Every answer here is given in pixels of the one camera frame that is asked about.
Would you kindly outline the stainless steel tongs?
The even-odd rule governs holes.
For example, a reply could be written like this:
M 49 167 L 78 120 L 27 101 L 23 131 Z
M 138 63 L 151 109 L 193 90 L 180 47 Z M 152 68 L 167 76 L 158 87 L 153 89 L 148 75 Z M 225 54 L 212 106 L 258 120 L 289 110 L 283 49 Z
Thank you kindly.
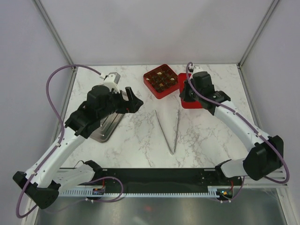
M 159 116 L 158 116 L 158 112 L 156 110 L 154 112 L 155 112 L 155 116 L 156 116 L 157 122 L 159 124 L 160 130 L 161 130 L 162 135 L 164 137 L 164 140 L 165 140 L 165 142 L 167 144 L 167 147 L 169 149 L 169 152 L 173 156 L 176 153 L 176 148 L 177 148 L 178 132 L 179 132 L 179 125 L 180 125 L 180 109 L 177 111 L 177 122 L 176 122 L 176 131 L 175 131 L 175 138 L 174 138 L 173 148 L 171 148 L 171 146 L 170 146 L 170 144 L 167 140 L 167 137 L 165 135 L 164 129 L 162 127 L 162 124 L 161 124 Z

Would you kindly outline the red box lid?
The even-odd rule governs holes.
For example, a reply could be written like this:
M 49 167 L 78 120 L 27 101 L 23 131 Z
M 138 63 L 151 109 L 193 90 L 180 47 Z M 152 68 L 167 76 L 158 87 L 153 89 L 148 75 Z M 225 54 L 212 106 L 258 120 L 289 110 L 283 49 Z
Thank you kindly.
M 178 83 L 179 83 L 179 90 L 180 90 L 180 94 L 182 93 L 183 89 L 184 89 L 184 81 L 186 80 L 186 74 L 185 73 L 180 73 L 178 75 Z M 183 98 L 180 98 L 181 100 L 181 106 L 184 109 L 201 109 L 202 106 L 199 102 L 195 101 L 195 102 L 186 102 L 183 100 Z

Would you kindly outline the stainless steel tray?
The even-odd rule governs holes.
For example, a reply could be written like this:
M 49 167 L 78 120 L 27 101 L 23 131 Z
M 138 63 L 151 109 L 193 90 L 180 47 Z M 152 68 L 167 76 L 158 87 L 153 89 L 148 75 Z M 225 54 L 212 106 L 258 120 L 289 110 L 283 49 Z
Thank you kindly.
M 120 124 L 123 117 L 124 114 L 114 113 L 104 118 L 100 122 L 100 127 L 90 135 L 90 138 L 99 143 L 107 142 L 117 126 Z

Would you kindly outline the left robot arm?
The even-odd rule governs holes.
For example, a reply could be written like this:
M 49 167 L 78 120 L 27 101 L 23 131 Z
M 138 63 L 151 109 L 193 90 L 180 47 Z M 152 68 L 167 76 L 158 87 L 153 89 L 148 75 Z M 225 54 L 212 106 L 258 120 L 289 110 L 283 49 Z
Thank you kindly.
M 126 87 L 125 91 L 126 99 L 114 82 L 94 86 L 65 122 L 57 142 L 30 169 L 14 174 L 13 180 L 22 189 L 21 193 L 44 210 L 68 189 L 79 184 L 99 184 L 103 178 L 101 167 L 92 160 L 65 176 L 58 176 L 57 171 L 71 153 L 100 127 L 101 120 L 114 113 L 138 112 L 143 101 L 135 96 L 131 87 Z

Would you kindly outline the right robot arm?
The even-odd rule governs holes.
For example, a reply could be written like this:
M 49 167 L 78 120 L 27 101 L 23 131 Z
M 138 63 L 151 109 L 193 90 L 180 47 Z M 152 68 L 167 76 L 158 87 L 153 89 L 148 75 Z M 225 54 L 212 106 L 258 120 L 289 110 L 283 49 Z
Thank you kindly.
M 180 98 L 184 102 L 198 102 L 203 109 L 226 124 L 245 146 L 245 158 L 227 160 L 216 166 L 214 179 L 225 185 L 231 177 L 248 176 L 253 180 L 267 178 L 283 163 L 284 142 L 278 135 L 270 136 L 248 122 L 237 110 L 231 98 L 216 91 L 206 71 L 186 74 Z

